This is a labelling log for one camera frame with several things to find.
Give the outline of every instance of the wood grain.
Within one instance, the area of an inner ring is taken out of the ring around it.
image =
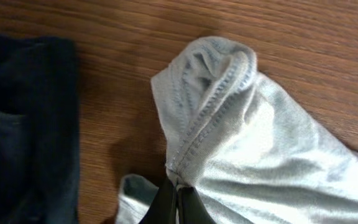
[[[161,182],[150,78],[197,37],[252,47],[260,71],[358,151],[358,1],[0,0],[0,33],[78,46],[81,223],[112,220],[124,174]]]

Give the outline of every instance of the garment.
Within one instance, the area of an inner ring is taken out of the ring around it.
[[[216,223],[358,223],[358,153],[258,72],[252,49],[198,39],[152,90],[167,175],[197,189]],[[139,179],[124,177],[116,223],[146,213],[150,204],[126,192]]]
[[[0,224],[77,223],[73,42],[0,36]]]

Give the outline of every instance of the dark navy garment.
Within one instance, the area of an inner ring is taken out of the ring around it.
[[[0,224],[78,223],[75,47],[0,36]]]

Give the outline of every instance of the white cloth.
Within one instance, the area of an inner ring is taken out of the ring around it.
[[[198,39],[152,89],[167,175],[195,187],[216,223],[358,223],[358,153],[258,72],[252,49]],[[150,205],[125,194],[137,179],[124,178],[117,223],[138,223]]]

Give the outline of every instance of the wooden table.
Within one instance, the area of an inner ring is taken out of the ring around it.
[[[124,174],[161,182],[165,140],[150,78],[197,37],[252,47],[260,71],[358,151],[358,1],[320,2],[0,0],[0,33],[77,43],[81,223],[111,221]]]

